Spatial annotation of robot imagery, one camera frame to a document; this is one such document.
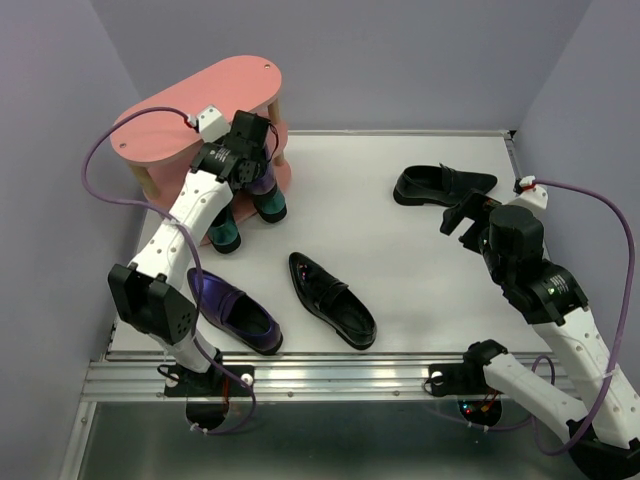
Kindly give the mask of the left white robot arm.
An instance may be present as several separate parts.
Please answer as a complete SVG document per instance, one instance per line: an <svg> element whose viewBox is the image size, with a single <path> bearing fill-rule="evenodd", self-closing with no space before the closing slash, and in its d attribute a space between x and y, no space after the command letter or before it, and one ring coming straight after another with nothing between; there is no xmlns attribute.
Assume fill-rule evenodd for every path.
<svg viewBox="0 0 640 480"><path fill-rule="evenodd" d="M204 143L195 154L180 193L148 243L129 262L108 275L120 319L154 339L188 371L199 393L215 392L223 371L215 347L197 330L199 301L181 292L197 247L235 193L266 173L270 121L237 111L226 122L216 109L201 116L197 130Z"/></svg>

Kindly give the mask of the glossy black loafer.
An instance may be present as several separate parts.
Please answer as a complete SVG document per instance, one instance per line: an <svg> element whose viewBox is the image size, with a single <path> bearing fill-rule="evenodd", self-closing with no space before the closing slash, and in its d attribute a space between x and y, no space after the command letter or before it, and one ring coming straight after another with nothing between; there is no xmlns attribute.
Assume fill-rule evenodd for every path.
<svg viewBox="0 0 640 480"><path fill-rule="evenodd" d="M300 252L289 255L288 267L296 295L309 313L356 350L367 350L374 344L376 322L346 283Z"/></svg>

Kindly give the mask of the purple loafer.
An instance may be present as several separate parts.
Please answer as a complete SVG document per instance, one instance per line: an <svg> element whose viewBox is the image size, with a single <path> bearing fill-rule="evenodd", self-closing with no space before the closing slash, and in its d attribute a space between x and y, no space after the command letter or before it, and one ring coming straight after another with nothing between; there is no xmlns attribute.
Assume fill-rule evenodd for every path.
<svg viewBox="0 0 640 480"><path fill-rule="evenodd" d="M267 157L266 170L264 171L264 174L245 188L245 190L252 196L266 195L277 184L271 154L267 150L264 150L264 153Z"/></svg>
<svg viewBox="0 0 640 480"><path fill-rule="evenodd" d="M196 268L187 271L187 282L200 311L214 327L227 333L258 354L278 352L284 337L280 325L246 292L210 272L202 272L199 285Z"/></svg>

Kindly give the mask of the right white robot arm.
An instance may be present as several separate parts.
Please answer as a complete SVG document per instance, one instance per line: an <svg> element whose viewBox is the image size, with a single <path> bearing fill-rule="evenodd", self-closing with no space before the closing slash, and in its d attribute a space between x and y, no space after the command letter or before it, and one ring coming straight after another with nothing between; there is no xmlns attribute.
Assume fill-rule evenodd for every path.
<svg viewBox="0 0 640 480"><path fill-rule="evenodd" d="M461 362L442 367L440 379L428 379L431 392L498 391L552 429L567 450L585 444L629 457L639 449L639 395L600 336L575 277L544 257L544 226L536 214L546 208L545 196L532 188L502 204L473 190L445 211L440 230L449 235L463 219L471 220L461 244L483 257L491 280L552 350L578 398L538 377L494 340L472 344Z"/></svg>

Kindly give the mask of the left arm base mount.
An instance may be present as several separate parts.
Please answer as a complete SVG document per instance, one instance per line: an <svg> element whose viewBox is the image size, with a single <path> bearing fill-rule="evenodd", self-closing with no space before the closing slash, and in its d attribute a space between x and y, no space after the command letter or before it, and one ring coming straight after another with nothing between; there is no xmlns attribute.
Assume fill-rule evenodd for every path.
<svg viewBox="0 0 640 480"><path fill-rule="evenodd" d="M165 381L168 398L228 398L250 396L248 390L213 366L206 373L194 373L178 364L161 364L157 372Z"/></svg>

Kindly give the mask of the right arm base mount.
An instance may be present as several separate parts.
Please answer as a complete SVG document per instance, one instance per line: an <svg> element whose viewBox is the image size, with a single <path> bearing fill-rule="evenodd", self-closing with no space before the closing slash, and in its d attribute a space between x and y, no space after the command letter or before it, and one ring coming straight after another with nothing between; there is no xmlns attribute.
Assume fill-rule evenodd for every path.
<svg viewBox="0 0 640 480"><path fill-rule="evenodd" d="M484 367L508 350L495 340L475 342L462 355L461 362L436 363L428 368L423 390L437 398L449 395L481 395L488 393Z"/></svg>

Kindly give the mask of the green loafer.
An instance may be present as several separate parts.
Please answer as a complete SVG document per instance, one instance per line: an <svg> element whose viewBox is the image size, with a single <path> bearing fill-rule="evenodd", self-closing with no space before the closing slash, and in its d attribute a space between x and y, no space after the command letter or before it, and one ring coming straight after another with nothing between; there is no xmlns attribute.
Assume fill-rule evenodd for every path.
<svg viewBox="0 0 640 480"><path fill-rule="evenodd" d="M207 231L207 238L220 254L230 254L240 247L241 236L230 206L216 216Z"/></svg>
<svg viewBox="0 0 640 480"><path fill-rule="evenodd" d="M258 215L269 224L278 223L287 215L286 200L277 185L265 194L253 195L252 203Z"/></svg>

